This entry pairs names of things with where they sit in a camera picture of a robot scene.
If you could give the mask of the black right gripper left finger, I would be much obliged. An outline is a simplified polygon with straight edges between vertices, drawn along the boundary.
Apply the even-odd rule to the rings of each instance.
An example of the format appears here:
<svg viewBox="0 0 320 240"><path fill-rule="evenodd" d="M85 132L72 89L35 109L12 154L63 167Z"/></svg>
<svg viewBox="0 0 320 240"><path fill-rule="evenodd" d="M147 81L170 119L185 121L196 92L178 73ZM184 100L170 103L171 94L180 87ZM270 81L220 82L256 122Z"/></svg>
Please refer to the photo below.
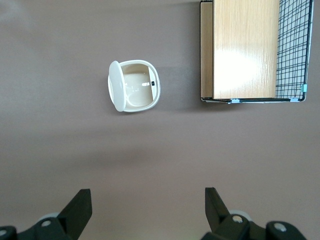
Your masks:
<svg viewBox="0 0 320 240"><path fill-rule="evenodd" d="M0 227L2 240L77 240L92 216L90 189L81 189L59 213L40 218L30 228L17 232L16 227Z"/></svg>

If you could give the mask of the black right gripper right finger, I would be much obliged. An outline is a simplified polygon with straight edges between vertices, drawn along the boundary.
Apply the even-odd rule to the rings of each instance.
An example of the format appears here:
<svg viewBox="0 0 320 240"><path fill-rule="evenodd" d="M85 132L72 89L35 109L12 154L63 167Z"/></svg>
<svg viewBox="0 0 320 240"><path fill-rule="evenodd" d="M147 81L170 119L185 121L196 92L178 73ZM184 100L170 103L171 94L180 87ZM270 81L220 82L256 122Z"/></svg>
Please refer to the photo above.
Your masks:
<svg viewBox="0 0 320 240"><path fill-rule="evenodd" d="M255 224L241 213L230 213L216 188L205 188L205 215L211 229L203 240L305 240L292 224L269 221L266 227Z"/></svg>

